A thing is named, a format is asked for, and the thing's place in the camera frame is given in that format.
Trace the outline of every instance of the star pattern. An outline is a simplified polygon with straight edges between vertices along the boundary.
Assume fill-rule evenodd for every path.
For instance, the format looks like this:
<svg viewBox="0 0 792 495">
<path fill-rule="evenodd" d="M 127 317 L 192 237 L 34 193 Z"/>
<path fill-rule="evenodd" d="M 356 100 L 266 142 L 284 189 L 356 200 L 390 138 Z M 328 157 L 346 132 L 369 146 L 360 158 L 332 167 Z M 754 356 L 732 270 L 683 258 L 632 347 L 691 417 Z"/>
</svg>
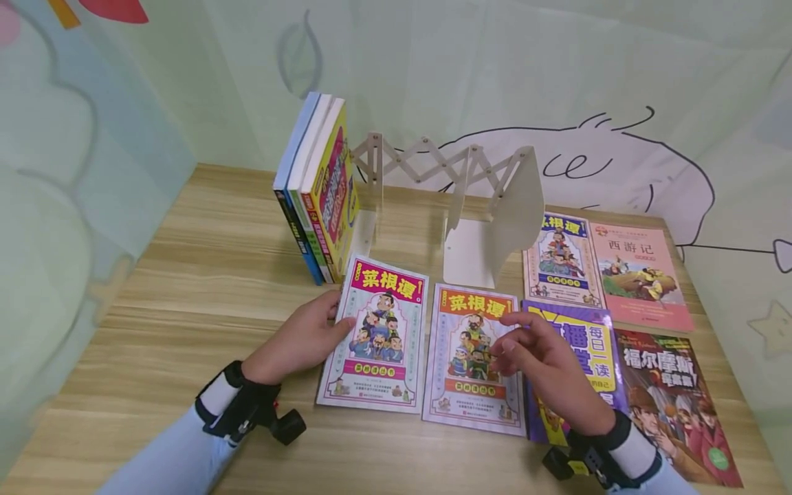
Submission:
<svg viewBox="0 0 792 495">
<path fill-rule="evenodd" d="M 764 355 L 768 359 L 792 352 L 792 314 L 778 301 L 770 303 L 766 318 L 750 320 L 748 326 L 764 337 Z"/>
</svg>

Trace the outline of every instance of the children's book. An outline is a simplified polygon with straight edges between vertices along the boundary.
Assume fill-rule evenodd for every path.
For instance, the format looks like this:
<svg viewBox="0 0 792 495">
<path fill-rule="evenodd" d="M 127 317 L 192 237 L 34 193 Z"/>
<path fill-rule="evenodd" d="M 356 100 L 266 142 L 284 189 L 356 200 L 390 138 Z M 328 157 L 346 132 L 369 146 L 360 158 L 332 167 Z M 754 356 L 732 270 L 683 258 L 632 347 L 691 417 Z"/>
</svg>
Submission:
<svg viewBox="0 0 792 495">
<path fill-rule="evenodd" d="M 284 151 L 284 155 L 280 159 L 278 171 L 275 175 L 275 180 L 272 183 L 272 190 L 275 192 L 278 203 L 280 203 L 280 209 L 283 210 L 284 215 L 286 216 L 286 221 L 289 224 L 291 232 L 295 236 L 297 246 L 299 247 L 300 253 L 303 254 L 303 259 L 305 260 L 306 265 L 308 265 L 308 270 L 310 271 L 311 276 L 314 278 L 314 282 L 317 285 L 322 285 L 325 282 L 324 276 L 319 270 L 319 265 L 316 261 L 316 258 L 314 257 L 314 252 L 311 250 L 310 245 L 308 244 L 308 238 L 306 236 L 305 230 L 299 221 L 297 211 L 295 210 L 294 204 L 291 203 L 291 198 L 289 197 L 287 190 L 289 175 L 291 174 L 291 170 L 294 166 L 295 156 L 297 155 L 300 144 L 302 143 L 303 139 L 306 138 L 306 136 L 308 139 L 311 138 L 311 136 L 307 134 L 307 130 L 311 119 L 314 116 L 314 111 L 317 108 L 318 102 L 319 94 L 310 93 L 306 98 L 305 103 L 303 103 L 303 109 L 300 110 L 299 116 L 297 117 L 297 123 L 291 130 L 291 137 L 289 137 L 286 151 Z"/>
<path fill-rule="evenodd" d="M 594 390 L 612 408 L 627 413 L 616 341 L 607 310 L 523 301 L 523 311 L 541 314 L 569 342 Z M 567 446 L 569 426 L 536 396 L 526 380 L 528 439 Z"/>
<path fill-rule="evenodd" d="M 300 195 L 325 262 L 336 282 L 341 280 L 360 205 L 352 177 L 346 104 L 336 98 L 308 162 Z"/>
<path fill-rule="evenodd" d="M 695 328 L 661 229 L 592 223 L 605 302 L 617 322 L 692 332 Z"/>
<path fill-rule="evenodd" d="M 291 166 L 291 172 L 289 173 L 287 181 L 287 192 L 285 194 L 286 200 L 295 210 L 299 225 L 303 228 L 307 240 L 307 248 L 316 260 L 319 271 L 322 273 L 322 278 L 328 284 L 333 284 L 335 280 L 333 280 L 333 276 L 327 267 L 327 261 L 325 261 L 325 255 L 322 253 L 319 240 L 314 232 L 314 226 L 308 218 L 308 211 L 305 208 L 305 204 L 303 204 L 300 188 L 303 186 L 303 181 L 305 180 L 308 160 L 314 152 L 319 130 L 325 123 L 327 112 L 330 110 L 330 104 L 333 100 L 333 96 L 329 94 L 319 95 L 316 109 L 310 119 L 303 140 L 299 144 L 294 163 Z"/>
<path fill-rule="evenodd" d="M 742 487 L 691 342 L 616 330 L 630 417 L 689 482 Z"/>
<path fill-rule="evenodd" d="M 522 374 L 489 369 L 490 345 L 512 327 L 512 295 L 436 284 L 426 367 L 424 421 L 525 436 Z"/>
<path fill-rule="evenodd" d="M 545 213 L 539 239 L 523 251 L 525 298 L 604 308 L 588 220 Z"/>
<path fill-rule="evenodd" d="M 327 358 L 318 404 L 419 414 L 428 277 L 354 255 L 337 319 L 355 328 Z"/>
</svg>

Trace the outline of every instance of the left hand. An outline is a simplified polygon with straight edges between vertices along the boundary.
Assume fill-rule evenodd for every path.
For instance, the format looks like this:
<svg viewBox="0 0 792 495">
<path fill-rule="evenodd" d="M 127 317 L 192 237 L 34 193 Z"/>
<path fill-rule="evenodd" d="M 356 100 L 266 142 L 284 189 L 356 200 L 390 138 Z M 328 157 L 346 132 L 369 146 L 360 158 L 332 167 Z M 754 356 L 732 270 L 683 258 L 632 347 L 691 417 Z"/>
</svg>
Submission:
<svg viewBox="0 0 792 495">
<path fill-rule="evenodd" d="M 327 291 L 297 308 L 275 335 L 242 361 L 245 378 L 277 385 L 287 375 L 324 361 L 355 325 L 354 317 L 333 325 L 340 299 L 339 291 Z"/>
</svg>

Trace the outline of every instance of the light blue sleeve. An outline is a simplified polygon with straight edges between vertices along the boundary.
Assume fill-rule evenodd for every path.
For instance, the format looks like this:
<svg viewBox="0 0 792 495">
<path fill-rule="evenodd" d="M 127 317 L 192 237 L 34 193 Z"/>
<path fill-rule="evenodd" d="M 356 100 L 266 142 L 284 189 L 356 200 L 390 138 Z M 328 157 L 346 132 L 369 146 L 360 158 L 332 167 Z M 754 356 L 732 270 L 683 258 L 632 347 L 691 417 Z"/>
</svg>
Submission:
<svg viewBox="0 0 792 495">
<path fill-rule="evenodd" d="M 203 431 L 194 407 L 123 465 L 97 493 L 209 493 L 236 449 Z"/>
<path fill-rule="evenodd" d="M 615 486 L 610 488 L 608 493 L 618 493 L 619 495 L 630 495 L 632 493 L 640 493 L 641 495 L 694 495 L 699 491 L 686 482 L 684 478 L 676 472 L 674 468 L 669 466 L 665 459 L 662 459 L 663 464 L 660 470 L 638 488 L 619 488 Z"/>
</svg>

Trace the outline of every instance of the curtain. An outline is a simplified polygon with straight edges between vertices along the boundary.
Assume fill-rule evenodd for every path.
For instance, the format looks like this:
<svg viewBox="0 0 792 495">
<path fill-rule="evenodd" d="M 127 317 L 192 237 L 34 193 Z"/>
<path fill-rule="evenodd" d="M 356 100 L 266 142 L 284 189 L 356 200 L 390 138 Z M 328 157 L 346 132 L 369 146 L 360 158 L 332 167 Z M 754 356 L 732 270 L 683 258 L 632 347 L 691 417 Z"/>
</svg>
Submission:
<svg viewBox="0 0 792 495">
<path fill-rule="evenodd" d="M 50 4 L 0 0 L 0 477 L 196 164 L 134 64 Z"/>
<path fill-rule="evenodd" d="M 532 145 L 548 204 L 665 218 L 778 465 L 792 463 L 792 3 L 68 5 L 199 161 L 274 169 L 316 89 L 347 99 L 353 144 L 428 136 L 492 163 Z"/>
</svg>

